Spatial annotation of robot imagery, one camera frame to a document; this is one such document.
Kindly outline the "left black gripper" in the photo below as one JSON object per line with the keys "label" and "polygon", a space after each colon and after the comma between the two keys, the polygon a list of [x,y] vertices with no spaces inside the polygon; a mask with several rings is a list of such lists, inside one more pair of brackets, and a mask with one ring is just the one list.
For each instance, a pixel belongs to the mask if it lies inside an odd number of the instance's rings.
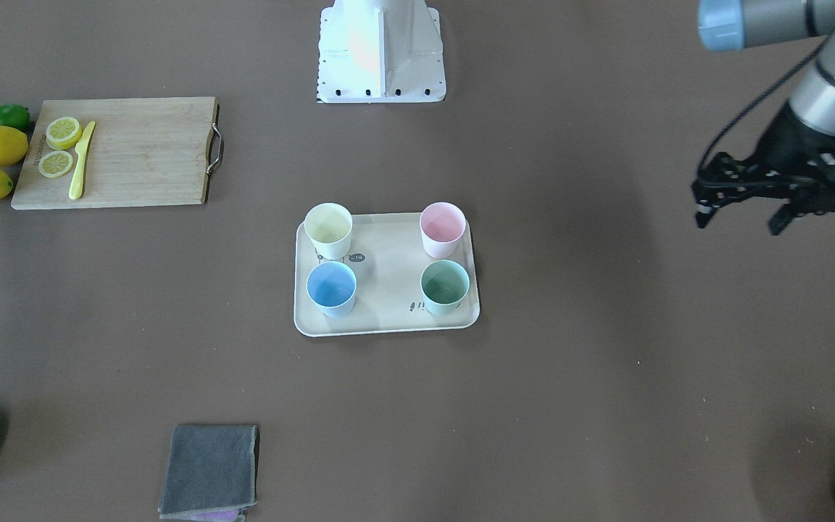
{"label": "left black gripper", "polygon": [[702,166],[691,185],[698,229],[719,209],[751,198],[782,199],[768,221],[778,236],[806,215],[835,212],[835,136],[809,128],[789,105],[763,132],[755,151],[739,161],[720,152]]}

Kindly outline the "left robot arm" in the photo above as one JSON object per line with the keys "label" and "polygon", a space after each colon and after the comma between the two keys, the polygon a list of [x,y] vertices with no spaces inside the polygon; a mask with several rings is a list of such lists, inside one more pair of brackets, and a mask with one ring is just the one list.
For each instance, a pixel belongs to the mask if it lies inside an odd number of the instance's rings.
{"label": "left robot arm", "polygon": [[803,71],[751,156],[735,159],[711,146],[703,152],[691,185],[698,228],[751,198],[782,201],[768,221],[773,235],[806,215],[835,212],[835,1],[702,1],[698,34],[715,52],[821,38],[766,90],[771,95]]}

